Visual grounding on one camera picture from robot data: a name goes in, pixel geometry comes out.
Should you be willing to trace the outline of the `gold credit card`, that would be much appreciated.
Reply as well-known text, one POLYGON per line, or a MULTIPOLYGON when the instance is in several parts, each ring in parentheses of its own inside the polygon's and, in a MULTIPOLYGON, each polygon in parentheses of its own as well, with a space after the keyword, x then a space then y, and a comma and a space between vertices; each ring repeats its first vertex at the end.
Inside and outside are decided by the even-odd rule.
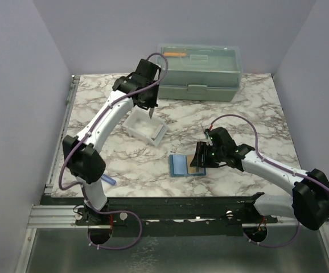
POLYGON ((204 176, 206 175, 205 168, 191 167, 191 162, 194 159, 193 155, 187 155, 187 173, 192 176, 204 176))

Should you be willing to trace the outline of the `blue leather card holder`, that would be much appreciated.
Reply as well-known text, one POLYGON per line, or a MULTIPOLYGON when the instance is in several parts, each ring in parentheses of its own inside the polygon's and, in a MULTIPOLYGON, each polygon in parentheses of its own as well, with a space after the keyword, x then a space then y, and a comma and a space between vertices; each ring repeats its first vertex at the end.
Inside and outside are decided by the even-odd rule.
POLYGON ((187 155, 171 154, 169 156, 170 176, 189 177, 187 173, 187 155))

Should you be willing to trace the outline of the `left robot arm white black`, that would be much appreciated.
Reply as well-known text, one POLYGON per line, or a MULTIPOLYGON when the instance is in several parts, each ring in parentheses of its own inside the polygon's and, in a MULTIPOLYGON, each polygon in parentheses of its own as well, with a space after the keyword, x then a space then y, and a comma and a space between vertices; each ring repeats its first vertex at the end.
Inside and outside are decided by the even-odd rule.
POLYGON ((97 225, 104 224, 109 216, 101 184, 106 168, 100 156, 104 143, 132 108, 153 111, 157 107, 159 83, 164 76, 159 66, 149 59, 141 59, 134 72, 116 79, 108 99, 88 125, 75 136, 66 135, 62 141, 62 170, 68 169, 76 181, 66 186, 60 183, 59 188, 66 191, 79 185, 90 208, 89 218, 97 225))

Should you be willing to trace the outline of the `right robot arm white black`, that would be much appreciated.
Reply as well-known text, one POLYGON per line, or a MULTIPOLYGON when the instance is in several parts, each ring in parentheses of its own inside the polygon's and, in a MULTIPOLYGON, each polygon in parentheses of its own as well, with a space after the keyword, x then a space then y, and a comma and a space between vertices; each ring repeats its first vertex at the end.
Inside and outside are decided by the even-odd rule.
POLYGON ((267 159, 250 145, 237 145, 223 127, 206 129, 204 134, 207 140, 197 142, 191 167, 231 167, 265 179, 287 193, 263 193, 257 197, 244 209, 249 222, 256 223, 264 216, 281 216, 295 218, 304 227, 318 230, 329 220, 329 180, 322 171, 291 168, 267 159))

